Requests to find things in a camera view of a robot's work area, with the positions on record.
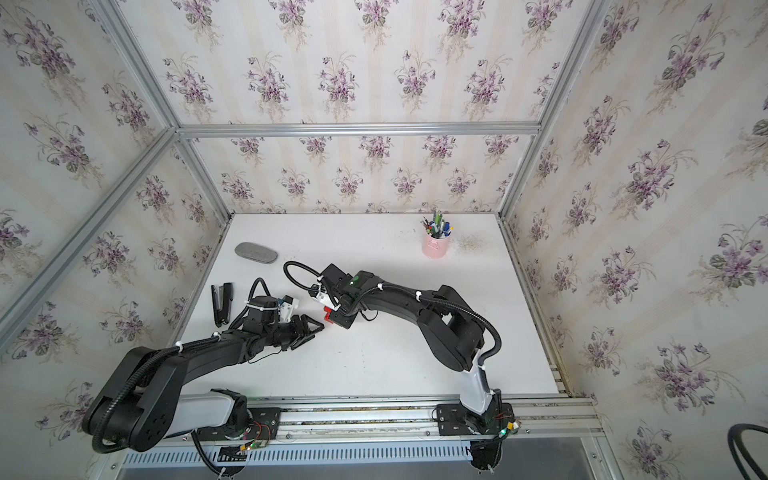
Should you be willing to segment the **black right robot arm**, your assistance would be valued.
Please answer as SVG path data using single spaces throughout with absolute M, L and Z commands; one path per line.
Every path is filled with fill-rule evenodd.
M 502 338 L 454 288 L 443 285 L 437 290 L 420 290 L 364 270 L 352 275 L 330 264 L 319 272 L 295 260 L 283 264 L 283 273 L 323 306 L 328 322 L 344 329 L 351 328 L 366 311 L 414 324 L 433 356 L 463 375 L 460 405 L 476 417 L 489 414 L 500 393 L 490 388 L 485 363 L 501 351 Z

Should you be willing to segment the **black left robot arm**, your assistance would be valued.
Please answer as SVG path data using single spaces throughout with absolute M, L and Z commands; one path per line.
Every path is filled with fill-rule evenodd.
M 307 315 L 290 314 L 284 320 L 282 314 L 291 310 L 291 297 L 272 296 L 266 282 L 257 278 L 244 309 L 227 329 L 164 349 L 131 349 L 83 417 L 82 429 L 91 437 L 92 450 L 144 452 L 168 435 L 226 424 L 244 430 L 248 422 L 244 396 L 214 389 L 213 406 L 183 423 L 182 389 L 204 375 L 251 362 L 267 347 L 277 353 L 295 350 L 323 330 L 323 323 Z

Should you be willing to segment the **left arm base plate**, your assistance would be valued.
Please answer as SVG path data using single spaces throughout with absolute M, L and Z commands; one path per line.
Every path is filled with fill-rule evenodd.
M 235 416 L 219 427 L 198 431 L 201 442 L 240 441 L 266 445 L 275 440 L 280 426 L 280 408 L 248 408 L 248 413 Z

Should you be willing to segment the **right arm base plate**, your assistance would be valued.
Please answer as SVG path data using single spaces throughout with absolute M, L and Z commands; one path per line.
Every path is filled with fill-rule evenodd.
M 493 399 L 481 414 L 460 403 L 438 404 L 433 413 L 440 436 L 504 436 L 519 428 L 512 405 Z

